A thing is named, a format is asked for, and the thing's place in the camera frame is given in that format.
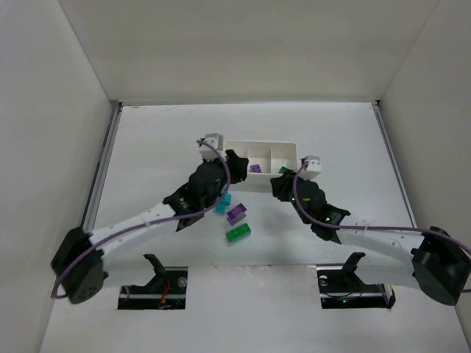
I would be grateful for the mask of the purple lego brick stack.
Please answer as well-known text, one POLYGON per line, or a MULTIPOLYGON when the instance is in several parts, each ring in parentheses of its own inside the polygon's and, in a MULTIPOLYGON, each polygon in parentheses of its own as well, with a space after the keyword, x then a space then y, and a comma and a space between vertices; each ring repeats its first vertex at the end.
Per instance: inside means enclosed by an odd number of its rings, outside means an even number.
POLYGON ((229 210, 226 215, 227 215, 227 222, 231 225, 234 226, 237 224, 239 221, 241 221, 243 218, 245 218, 247 212, 247 208, 244 206, 244 204, 239 203, 237 204, 234 208, 229 210))

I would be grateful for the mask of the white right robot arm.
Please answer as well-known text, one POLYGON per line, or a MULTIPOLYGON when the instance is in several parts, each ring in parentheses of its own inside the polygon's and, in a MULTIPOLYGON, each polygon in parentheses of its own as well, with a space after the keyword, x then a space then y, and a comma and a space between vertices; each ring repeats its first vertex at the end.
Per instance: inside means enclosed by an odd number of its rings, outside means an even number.
POLYGON ((322 240, 356 246, 344 263, 318 269, 321 297, 346 302, 364 293, 389 294, 387 285, 420 290, 435 302, 458 303, 470 276, 470 249, 443 229, 375 226, 329 204, 313 181, 287 171, 270 180, 272 195, 293 205, 322 240))

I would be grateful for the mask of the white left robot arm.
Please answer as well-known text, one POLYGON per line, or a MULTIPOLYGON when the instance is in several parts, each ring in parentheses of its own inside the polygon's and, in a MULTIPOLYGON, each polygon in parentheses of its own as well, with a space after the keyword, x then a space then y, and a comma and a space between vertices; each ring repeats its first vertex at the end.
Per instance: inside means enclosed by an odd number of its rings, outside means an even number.
POLYGON ((112 226, 85 231, 70 229, 50 263, 56 276, 51 297, 81 304, 95 296, 111 278, 111 265, 155 235, 188 228, 216 207, 232 184, 247 178, 249 160, 228 149, 204 160, 188 181, 150 209, 112 226))

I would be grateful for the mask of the teal lego brick cluster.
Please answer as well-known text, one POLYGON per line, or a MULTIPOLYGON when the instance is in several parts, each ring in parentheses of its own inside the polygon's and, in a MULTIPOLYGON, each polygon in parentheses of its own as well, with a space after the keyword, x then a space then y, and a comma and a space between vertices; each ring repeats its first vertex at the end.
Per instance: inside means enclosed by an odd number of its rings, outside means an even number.
POLYGON ((225 197, 215 206, 214 211, 217 214, 225 214, 227 212, 227 208, 230 206, 232 201, 232 196, 230 193, 227 193, 225 197))

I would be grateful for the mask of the purple curved lego brick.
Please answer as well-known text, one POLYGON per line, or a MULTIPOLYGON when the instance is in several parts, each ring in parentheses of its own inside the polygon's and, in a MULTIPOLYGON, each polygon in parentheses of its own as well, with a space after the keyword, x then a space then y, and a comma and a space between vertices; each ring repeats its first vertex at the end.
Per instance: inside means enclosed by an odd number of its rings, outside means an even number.
POLYGON ((249 172, 250 173, 261 173, 261 166, 259 164, 254 164, 249 167, 249 172))

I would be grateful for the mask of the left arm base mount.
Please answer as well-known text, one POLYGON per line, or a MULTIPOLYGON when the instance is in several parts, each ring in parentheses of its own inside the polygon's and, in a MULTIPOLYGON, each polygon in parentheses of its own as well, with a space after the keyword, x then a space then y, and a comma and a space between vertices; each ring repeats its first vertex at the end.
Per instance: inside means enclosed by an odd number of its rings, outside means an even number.
POLYGON ((143 285, 121 287, 118 310, 184 310, 188 285, 187 267, 165 267, 154 254, 144 258, 153 268, 153 277, 143 285))

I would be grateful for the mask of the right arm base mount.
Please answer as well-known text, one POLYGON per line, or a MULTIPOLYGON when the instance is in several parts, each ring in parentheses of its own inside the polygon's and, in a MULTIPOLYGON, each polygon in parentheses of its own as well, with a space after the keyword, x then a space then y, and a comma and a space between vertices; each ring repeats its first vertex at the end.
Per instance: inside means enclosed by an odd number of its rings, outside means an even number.
POLYGON ((322 309, 393 308, 396 296, 391 285, 366 284, 356 271, 363 252, 353 252, 343 264, 316 267, 322 309))

